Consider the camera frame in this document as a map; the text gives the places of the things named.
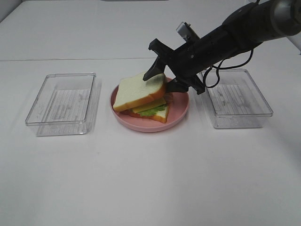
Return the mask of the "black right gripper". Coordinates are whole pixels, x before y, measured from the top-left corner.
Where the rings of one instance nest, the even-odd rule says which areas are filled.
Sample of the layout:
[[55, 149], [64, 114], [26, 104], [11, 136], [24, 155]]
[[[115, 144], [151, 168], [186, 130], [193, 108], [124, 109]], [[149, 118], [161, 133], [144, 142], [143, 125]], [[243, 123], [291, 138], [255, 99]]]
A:
[[192, 42], [187, 42], [173, 50], [158, 39], [154, 39], [149, 44], [149, 50], [154, 51], [158, 56], [144, 74], [143, 81], [164, 73], [165, 67], [168, 66], [175, 78], [166, 84], [166, 93], [186, 93], [189, 87], [193, 87], [198, 95], [205, 92], [205, 85], [197, 76], [202, 69], [197, 68], [198, 63], [195, 61], [196, 54]]

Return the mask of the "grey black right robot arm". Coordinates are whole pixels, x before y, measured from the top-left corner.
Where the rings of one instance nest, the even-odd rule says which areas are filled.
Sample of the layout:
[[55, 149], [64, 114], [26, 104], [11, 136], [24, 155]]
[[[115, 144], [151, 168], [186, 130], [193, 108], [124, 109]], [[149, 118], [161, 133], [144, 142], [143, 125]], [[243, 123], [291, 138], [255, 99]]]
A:
[[223, 69], [222, 62], [238, 54], [250, 52], [265, 41], [294, 36], [301, 31], [301, 2], [299, 0], [269, 0], [249, 3], [233, 12], [209, 34], [200, 38], [190, 24], [180, 23], [178, 34], [186, 41], [173, 50], [158, 39], [149, 50], [158, 56], [144, 74], [147, 81], [163, 73], [168, 66], [175, 78], [166, 85], [166, 92], [187, 92], [193, 87], [198, 94], [208, 88], [206, 77], [214, 68]]

